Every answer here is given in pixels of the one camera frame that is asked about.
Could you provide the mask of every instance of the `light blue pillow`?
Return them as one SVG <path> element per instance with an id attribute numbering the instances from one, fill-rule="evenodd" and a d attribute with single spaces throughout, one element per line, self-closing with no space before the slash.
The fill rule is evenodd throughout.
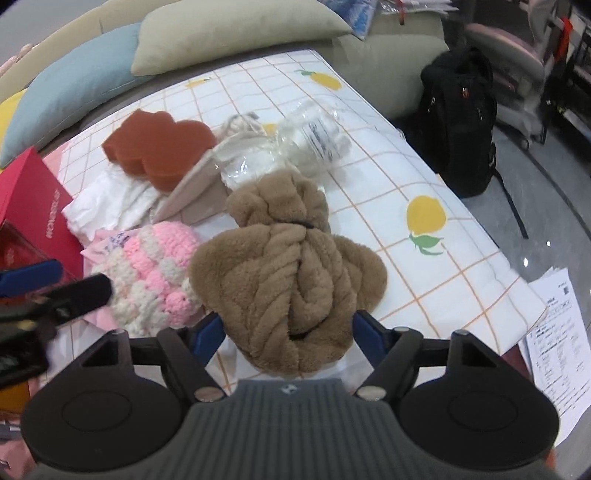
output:
<path id="1" fill-rule="evenodd" d="M 131 74 L 139 26 L 126 25 L 93 38 L 33 80 L 6 130 L 1 168 L 29 147 L 45 147 L 91 110 L 152 78 Z"/>

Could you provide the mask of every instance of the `yellow fruit print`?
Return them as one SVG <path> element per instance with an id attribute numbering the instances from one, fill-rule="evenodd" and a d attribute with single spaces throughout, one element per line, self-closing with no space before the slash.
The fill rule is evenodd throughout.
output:
<path id="1" fill-rule="evenodd" d="M 211 80 L 211 78 L 206 78 L 206 79 L 199 79 L 199 80 L 191 80 L 187 83 L 187 88 L 193 88 L 196 87 L 198 85 L 202 85 L 205 82 L 208 82 L 209 80 Z"/>
<path id="2" fill-rule="evenodd" d="M 268 137 L 274 137 L 277 133 L 277 124 L 262 124 L 262 128 Z"/>
<path id="3" fill-rule="evenodd" d="M 331 90 L 340 90 L 343 86 L 340 82 L 330 75 L 318 72 L 308 72 L 306 70 L 298 70 L 304 77 L 310 77 L 318 85 L 329 88 Z"/>
<path id="4" fill-rule="evenodd" d="M 445 211 L 437 199 L 420 195 L 408 204 L 407 226 L 410 230 L 408 237 L 423 255 L 443 253 L 430 250 L 441 241 L 441 238 L 426 234 L 441 230 L 446 222 Z"/>

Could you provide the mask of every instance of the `orange sponge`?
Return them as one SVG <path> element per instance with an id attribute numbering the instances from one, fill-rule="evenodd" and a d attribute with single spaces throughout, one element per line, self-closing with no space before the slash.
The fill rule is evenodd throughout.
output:
<path id="1" fill-rule="evenodd" d="M 103 150 L 127 175 L 147 177 L 156 189 L 169 193 L 216 143 L 204 123 L 175 122 L 168 112 L 136 110 L 105 140 Z"/>

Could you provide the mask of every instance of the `backpack strap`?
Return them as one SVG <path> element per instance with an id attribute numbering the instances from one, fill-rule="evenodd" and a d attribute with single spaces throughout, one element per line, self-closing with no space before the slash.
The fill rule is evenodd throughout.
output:
<path id="1" fill-rule="evenodd" d="M 492 65 L 488 58 L 476 47 L 455 48 L 439 55 L 431 65 L 455 74 L 479 76 L 490 85 L 493 82 Z"/>
<path id="2" fill-rule="evenodd" d="M 511 198 L 511 194 L 509 193 L 509 191 L 505 187 L 505 182 L 503 181 L 503 177 L 501 176 L 499 171 L 496 169 L 496 167 L 492 170 L 492 174 L 501 184 L 501 188 L 503 189 L 503 193 L 505 194 L 505 197 L 507 198 L 507 202 L 509 202 L 509 207 L 511 207 L 511 211 L 513 212 L 513 216 L 515 217 L 515 221 L 517 222 L 517 225 L 519 225 L 519 230 L 521 231 L 521 236 L 527 240 L 529 238 L 529 235 L 527 234 L 527 230 L 525 229 L 525 225 L 523 223 L 523 220 L 521 219 L 521 216 L 519 215 L 519 211 L 517 211 L 517 207 L 515 206 L 515 203 L 513 203 L 513 198 Z"/>

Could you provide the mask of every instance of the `bed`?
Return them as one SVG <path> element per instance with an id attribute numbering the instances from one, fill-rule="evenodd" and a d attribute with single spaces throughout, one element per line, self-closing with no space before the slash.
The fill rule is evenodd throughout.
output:
<path id="1" fill-rule="evenodd" d="M 198 119 L 216 128 L 229 116 L 250 111 L 261 123 L 274 124 L 307 100 L 336 110 L 352 143 L 319 183 L 333 233 L 370 247 L 387 266 L 387 291 L 373 316 L 386 327 L 409 326 L 429 338 L 466 329 L 498 353 L 513 347 L 543 318 L 544 302 L 404 136 L 313 50 L 236 63 L 167 87 L 87 128 L 46 163 L 76 197 L 108 164 L 102 142 L 138 108 L 166 110 L 175 120 Z M 225 197 L 223 188 L 208 191 L 208 217 L 193 225 L 203 239 L 236 227 L 224 211 Z M 190 209 L 177 219 L 192 218 Z M 425 209 L 428 215 L 414 214 Z M 100 335 L 84 321 L 61 332 L 49 377 Z M 240 379 L 272 378 L 251 366 L 228 339 L 207 368 L 228 392 Z M 310 377 L 339 377 L 352 390 L 369 372 L 354 346 Z"/>

